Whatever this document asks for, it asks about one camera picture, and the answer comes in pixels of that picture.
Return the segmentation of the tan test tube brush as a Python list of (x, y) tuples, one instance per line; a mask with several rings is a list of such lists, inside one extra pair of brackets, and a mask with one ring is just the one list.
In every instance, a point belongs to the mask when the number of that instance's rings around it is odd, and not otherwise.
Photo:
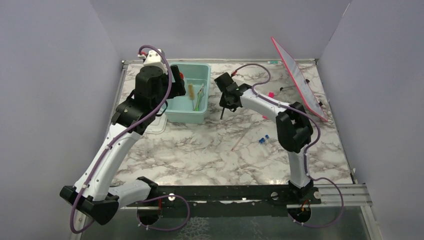
[(188, 84), (188, 97), (192, 102), (192, 110), (195, 110), (195, 90), (194, 85), (192, 83)]

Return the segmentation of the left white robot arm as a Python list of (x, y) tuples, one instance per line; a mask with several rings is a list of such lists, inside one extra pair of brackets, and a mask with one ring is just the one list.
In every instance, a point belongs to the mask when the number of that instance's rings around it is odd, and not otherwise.
[(112, 187), (112, 180), (131, 147), (159, 117), (167, 99), (186, 94), (184, 76), (175, 64), (165, 73), (158, 66), (143, 66), (135, 78), (135, 88), (120, 103), (111, 118), (106, 138), (83, 176), (64, 186), (60, 197), (100, 225), (107, 224), (118, 209), (141, 201), (157, 200), (157, 184), (145, 177)]

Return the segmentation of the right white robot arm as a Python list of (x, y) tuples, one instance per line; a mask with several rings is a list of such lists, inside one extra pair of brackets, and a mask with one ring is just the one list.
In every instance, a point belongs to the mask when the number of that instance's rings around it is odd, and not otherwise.
[(299, 102), (288, 104), (277, 101), (256, 92), (246, 83), (238, 85), (227, 72), (214, 82), (221, 92), (220, 107), (232, 112), (237, 108), (246, 108), (266, 116), (276, 124), (278, 142), (287, 151), (289, 160), (289, 199), (296, 204), (306, 200), (314, 184), (308, 176), (304, 150), (311, 143), (313, 127), (303, 105)]

